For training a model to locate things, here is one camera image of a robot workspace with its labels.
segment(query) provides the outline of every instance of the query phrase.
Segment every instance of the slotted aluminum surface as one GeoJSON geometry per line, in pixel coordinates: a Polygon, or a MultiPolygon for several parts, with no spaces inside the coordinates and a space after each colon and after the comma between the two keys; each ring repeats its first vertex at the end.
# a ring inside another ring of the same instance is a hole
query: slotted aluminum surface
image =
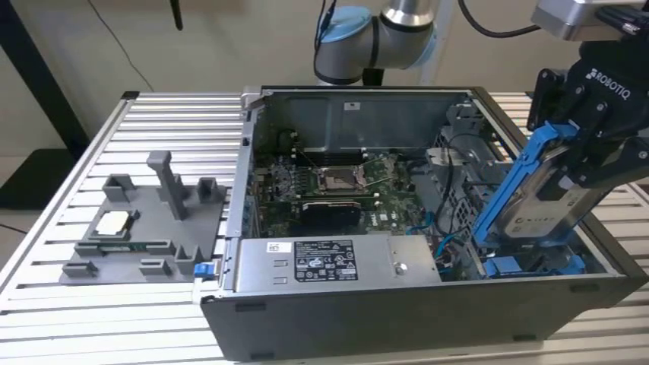
{"type": "MultiPolygon", "coordinates": [[[[524,128],[529,98],[493,95],[524,128]]],[[[73,241],[81,238],[104,199],[105,176],[126,172],[137,185],[156,184],[145,165],[146,152],[164,148],[173,151],[172,169],[185,183],[214,176],[229,186],[240,144],[238,118],[238,94],[141,94],[134,101],[120,102],[0,273],[0,363],[228,363],[192,303],[192,284],[63,287],[57,279],[73,241]]],[[[616,189],[594,213],[649,269],[649,198],[641,189],[634,184],[616,189]]],[[[582,314],[542,343],[306,361],[413,362],[649,363],[649,287],[612,309],[582,314]]]]}

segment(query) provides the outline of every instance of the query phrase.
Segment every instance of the wire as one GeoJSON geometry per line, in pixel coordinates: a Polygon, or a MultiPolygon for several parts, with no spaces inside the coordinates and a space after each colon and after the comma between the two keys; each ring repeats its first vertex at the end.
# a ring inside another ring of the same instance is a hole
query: wire
{"type": "Polygon", "coordinates": [[[456,236],[454,233],[449,234],[448,236],[444,237],[442,242],[438,243],[437,251],[434,252],[434,257],[438,258],[438,256],[442,254],[444,247],[446,246],[446,243],[449,243],[456,236]]]}
{"type": "Polygon", "coordinates": [[[313,50],[317,52],[320,48],[320,23],[322,21],[322,14],[325,13],[325,5],[326,0],[322,0],[322,6],[320,7],[320,15],[317,16],[317,24],[316,24],[316,35],[313,37],[313,50]]]}
{"type": "Polygon", "coordinates": [[[325,38],[326,28],[329,28],[329,24],[332,23],[332,16],[333,16],[333,11],[336,10],[336,3],[337,3],[337,0],[333,0],[332,4],[329,6],[329,9],[326,10],[326,13],[325,13],[326,0],[322,0],[322,6],[320,7],[320,15],[317,16],[316,38],[313,40],[313,43],[314,43],[313,47],[316,49],[316,51],[313,52],[313,73],[316,75],[317,75],[317,70],[316,70],[317,53],[320,51],[322,39],[325,38]]]}
{"type": "Polygon", "coordinates": [[[422,226],[414,226],[414,227],[410,227],[406,231],[405,231],[405,235],[409,236],[413,234],[413,232],[416,230],[425,230],[432,224],[433,224],[433,221],[434,221],[434,215],[433,215],[433,212],[432,211],[428,211],[426,212],[426,222],[424,223],[422,226]]]}
{"type": "Polygon", "coordinates": [[[7,226],[5,224],[0,223],[0,227],[7,228],[8,230],[13,230],[15,232],[19,232],[21,234],[28,234],[25,230],[21,230],[20,228],[7,226]]]}
{"type": "MultiPolygon", "coordinates": [[[[446,205],[448,197],[450,195],[450,189],[453,184],[453,159],[450,157],[450,143],[446,143],[446,155],[448,155],[448,175],[446,175],[446,185],[444,187],[442,193],[442,201],[438,204],[437,211],[434,212],[434,216],[438,218],[442,215],[444,206],[446,205]]],[[[442,230],[441,226],[438,225],[438,219],[434,220],[434,228],[437,229],[438,234],[442,236],[448,236],[448,232],[442,230]]]]}
{"type": "Polygon", "coordinates": [[[492,30],[488,30],[478,24],[476,18],[470,15],[469,8],[466,8],[465,0],[457,0],[457,4],[460,5],[460,10],[462,12],[462,15],[465,16],[466,21],[469,22],[473,29],[477,30],[480,34],[490,38],[513,38],[529,34],[532,32],[536,32],[537,30],[541,29],[541,27],[538,27],[537,25],[530,25],[529,27],[517,30],[510,30],[508,32],[494,32],[492,30]]]}
{"type": "Polygon", "coordinates": [[[150,92],[154,91],[153,87],[150,86],[150,83],[149,81],[146,80],[146,78],[144,77],[142,73],[140,72],[140,70],[137,69],[137,67],[134,67],[134,64],[133,64],[133,61],[130,61],[130,56],[129,56],[129,53],[125,51],[125,48],[124,48],[124,45],[121,44],[120,42],[120,39],[117,38],[117,35],[114,34],[114,32],[112,31],[109,25],[106,24],[104,18],[101,17],[101,14],[100,14],[100,11],[97,10],[95,4],[92,3],[92,0],[87,0],[88,1],[88,4],[97,16],[97,18],[100,19],[100,22],[101,24],[105,26],[105,29],[108,30],[108,32],[110,33],[112,35],[112,38],[114,39],[114,41],[117,42],[117,45],[120,46],[121,48],[121,51],[124,53],[124,56],[125,56],[125,59],[126,61],[129,62],[129,65],[130,65],[130,68],[137,72],[137,74],[140,75],[140,78],[142,79],[144,83],[146,84],[146,86],[149,87],[149,90],[150,92]]]}

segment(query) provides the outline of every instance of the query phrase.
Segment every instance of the motherboard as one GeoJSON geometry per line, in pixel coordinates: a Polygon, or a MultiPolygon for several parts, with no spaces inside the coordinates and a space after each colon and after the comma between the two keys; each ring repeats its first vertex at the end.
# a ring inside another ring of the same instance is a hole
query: motherboard
{"type": "Polygon", "coordinates": [[[406,234],[426,219],[408,164],[390,151],[296,151],[257,164],[261,236],[406,234]]]}

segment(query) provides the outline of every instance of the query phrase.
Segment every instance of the power supply label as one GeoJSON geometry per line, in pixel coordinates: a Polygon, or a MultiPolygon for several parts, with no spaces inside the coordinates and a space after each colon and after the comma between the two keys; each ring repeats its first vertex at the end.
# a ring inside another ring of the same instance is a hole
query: power supply label
{"type": "Polygon", "coordinates": [[[358,280],[352,240],[296,241],[294,279],[300,283],[358,280]]]}

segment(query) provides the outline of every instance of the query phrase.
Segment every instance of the black cable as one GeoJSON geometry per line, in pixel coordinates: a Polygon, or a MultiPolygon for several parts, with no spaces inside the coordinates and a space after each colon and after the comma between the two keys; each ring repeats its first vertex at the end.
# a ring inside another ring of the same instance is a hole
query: black cable
{"type": "Polygon", "coordinates": [[[88,4],[97,16],[97,18],[100,19],[100,22],[101,24],[105,26],[105,29],[108,30],[108,32],[110,33],[112,35],[112,38],[114,39],[114,41],[117,42],[117,45],[120,46],[121,48],[121,51],[124,53],[124,56],[125,56],[125,59],[126,61],[129,62],[129,65],[130,65],[130,68],[137,72],[137,74],[140,75],[140,78],[142,78],[142,81],[144,83],[146,84],[146,86],[149,87],[149,90],[150,92],[153,92],[153,87],[150,86],[150,83],[149,81],[146,80],[146,78],[144,77],[142,73],[140,72],[140,70],[137,69],[137,67],[134,67],[134,64],[133,64],[133,61],[130,61],[130,56],[129,56],[129,53],[125,51],[125,48],[124,48],[124,45],[121,44],[120,42],[120,39],[117,38],[117,35],[114,34],[114,32],[112,31],[108,23],[105,22],[104,18],[101,17],[101,14],[100,14],[100,11],[97,10],[97,8],[95,7],[95,4],[92,3],[92,0],[87,0],[88,1],[88,4]]]}
{"type": "Polygon", "coordinates": [[[329,6],[329,9],[326,9],[326,13],[325,13],[326,0],[322,0],[322,6],[320,7],[320,15],[317,16],[316,39],[314,39],[316,51],[313,52],[313,73],[316,75],[317,75],[317,70],[316,70],[317,53],[320,51],[322,39],[325,38],[326,28],[329,28],[329,25],[332,23],[333,12],[336,11],[336,3],[337,3],[337,0],[333,0],[332,4],[329,6]]]}
{"type": "Polygon", "coordinates": [[[450,195],[450,189],[453,185],[453,159],[450,157],[450,144],[446,143],[446,155],[448,155],[448,175],[446,175],[446,185],[444,187],[442,193],[442,201],[438,204],[437,211],[434,212],[434,228],[437,229],[438,234],[442,236],[448,236],[448,232],[442,230],[441,226],[438,225],[440,217],[442,216],[444,206],[446,205],[448,198],[450,195]]]}
{"type": "Polygon", "coordinates": [[[316,36],[313,37],[313,50],[317,52],[320,48],[320,23],[322,21],[322,14],[325,13],[326,0],[322,0],[322,6],[320,7],[320,15],[317,16],[316,24],[316,36]]]}
{"type": "Polygon", "coordinates": [[[462,15],[465,16],[466,21],[469,22],[473,29],[490,38],[513,38],[529,34],[532,32],[536,32],[537,30],[541,29],[541,27],[538,27],[537,25],[530,25],[529,27],[517,30],[510,30],[508,32],[490,31],[477,23],[476,18],[470,15],[469,8],[466,8],[465,0],[457,0],[457,4],[460,5],[460,10],[462,12],[462,15]]]}
{"type": "MultiPolygon", "coordinates": [[[[457,137],[460,136],[470,136],[470,137],[474,137],[474,138],[480,138],[481,141],[482,138],[480,137],[480,135],[474,135],[473,133],[468,133],[468,132],[464,132],[464,133],[458,133],[456,135],[452,136],[452,138],[448,140],[448,142],[445,143],[444,147],[446,148],[446,155],[448,155],[448,177],[446,177],[446,185],[444,187],[444,193],[442,193],[442,201],[437,207],[437,211],[434,212],[434,228],[437,229],[437,232],[442,235],[442,236],[448,236],[449,232],[446,232],[445,230],[442,230],[441,226],[438,225],[438,221],[440,221],[440,217],[441,217],[441,213],[442,213],[442,210],[444,210],[444,206],[446,205],[448,203],[448,198],[450,197],[450,190],[452,190],[452,185],[453,185],[453,171],[454,171],[454,166],[453,166],[453,159],[452,159],[452,156],[450,156],[450,150],[454,150],[460,153],[460,155],[464,155],[465,159],[468,160],[464,152],[452,146],[452,142],[456,140],[457,137]]],[[[453,225],[453,217],[450,218],[450,229],[452,230],[452,225],[453,225]]]]}
{"type": "Polygon", "coordinates": [[[7,228],[8,230],[13,230],[15,232],[19,232],[21,234],[28,234],[25,230],[21,230],[20,228],[7,226],[5,224],[0,223],[0,227],[7,228]]]}

